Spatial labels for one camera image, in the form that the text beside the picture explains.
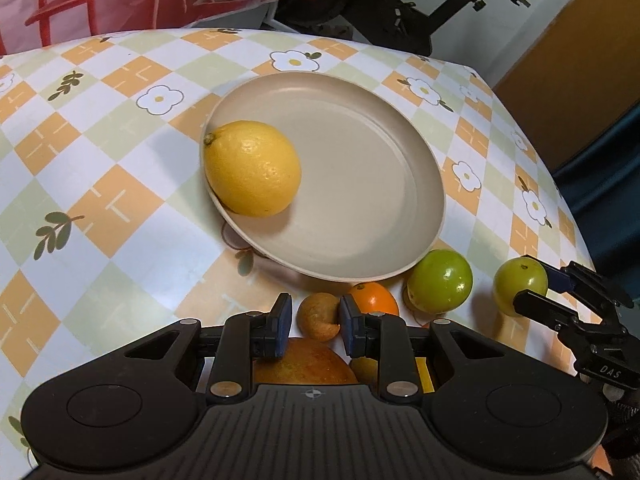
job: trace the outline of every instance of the yellow lemon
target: yellow lemon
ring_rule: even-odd
[[[247,216],[271,216],[292,202],[302,172],[289,139],[258,121],[235,121],[204,136],[204,170],[220,201]]]

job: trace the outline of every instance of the brown door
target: brown door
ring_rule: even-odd
[[[640,98],[640,0],[572,0],[495,92],[554,170]]]

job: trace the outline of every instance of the beige plate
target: beige plate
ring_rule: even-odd
[[[272,124],[300,157],[300,189],[275,216],[230,212],[209,189],[231,227],[273,260],[324,280],[375,281],[415,265],[438,237],[438,163],[412,124],[371,92],[323,74],[261,76],[229,92],[205,130],[237,120]]]

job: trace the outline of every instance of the floral tablecloth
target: floral tablecloth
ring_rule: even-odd
[[[297,306],[310,291],[346,290],[247,250],[198,170],[212,106],[238,83],[283,70],[350,80],[411,120],[447,193],[436,246],[464,254],[474,273],[470,298],[449,317],[570,368],[553,332],[505,319],[490,297],[508,258],[590,258],[545,165],[472,69],[259,30],[72,41],[0,60],[0,479],[30,467],[20,408],[43,381],[178,318],[221,324],[268,310],[281,291]],[[385,285],[400,300],[402,277]]]

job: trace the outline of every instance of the dark blue curtain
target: dark blue curtain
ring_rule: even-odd
[[[554,179],[596,270],[640,298],[640,102]]]

